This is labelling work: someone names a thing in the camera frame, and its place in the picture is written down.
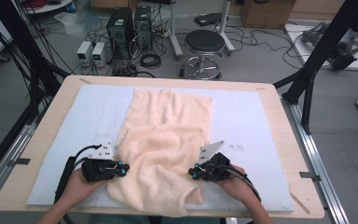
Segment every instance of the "white board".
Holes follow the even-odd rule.
[[[52,205],[54,192],[68,157],[75,156],[81,148],[89,145],[107,142],[115,144],[134,90],[135,87],[130,86],[102,85],[84,85],[80,89],[43,161],[27,201],[28,205]],[[294,211],[287,182],[257,92],[171,90],[213,97],[210,143],[225,140],[221,152],[231,160],[231,163],[245,169],[268,211]],[[106,187],[94,191],[79,206],[127,207],[111,200],[107,195]],[[226,195],[213,183],[206,183],[204,204],[187,204],[186,208],[245,211],[241,203]]]
[[[302,63],[305,63],[307,61],[307,59],[310,57],[310,54],[312,53],[314,46],[312,46],[311,43],[303,43],[300,39],[297,39],[297,38],[302,35],[303,31],[309,30],[313,27],[314,26],[303,26],[303,25],[293,25],[293,24],[285,25],[287,34],[289,35],[292,42],[296,41],[295,49],[296,49],[298,56],[301,56],[300,59],[301,59]],[[358,53],[355,53],[353,55],[353,57],[356,58],[357,61],[354,61],[353,63],[351,63],[344,70],[358,71]],[[333,67],[330,65],[329,62],[324,62],[324,65],[322,66],[322,68],[333,69]]]

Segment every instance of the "table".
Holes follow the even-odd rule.
[[[62,84],[59,92],[41,120],[34,136],[21,157],[31,159],[28,165],[17,164],[0,191],[0,211],[46,211],[46,206],[28,206],[26,201],[37,178],[39,168],[46,156],[55,136],[77,92],[82,85],[102,84],[119,86],[169,87],[257,91],[265,109],[271,134],[275,141],[282,168],[288,181],[295,212],[290,214],[271,213],[272,217],[321,218],[324,209],[310,178],[301,178],[299,172],[307,172],[308,168],[301,155],[289,120],[283,110],[282,103],[275,88],[265,83],[240,83],[223,81],[202,81],[182,79],[158,79],[140,77],[85,77],[69,76]],[[116,213],[137,214],[128,209],[107,208],[73,208],[71,212],[82,213]],[[249,214],[233,211],[208,213],[207,211],[189,211],[191,216],[216,217],[248,217]]]

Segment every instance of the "black metal pole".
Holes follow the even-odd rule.
[[[293,81],[289,90],[282,95],[290,104],[297,104],[298,98],[305,92],[301,124],[307,134],[310,134],[310,106],[316,74],[357,17],[358,0],[346,0],[304,66],[290,77],[274,83],[275,88],[278,89]]]

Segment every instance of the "towel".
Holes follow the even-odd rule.
[[[203,203],[203,182],[187,171],[208,143],[212,103],[205,96],[135,90],[115,153],[131,168],[108,183],[109,196],[165,217],[187,216],[185,203]]]

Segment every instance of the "stool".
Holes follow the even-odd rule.
[[[206,79],[220,78],[222,73],[217,63],[206,56],[219,54],[225,46],[225,39],[214,31],[196,30],[188,33],[185,39],[186,48],[198,54],[185,63],[185,72],[189,78]]]

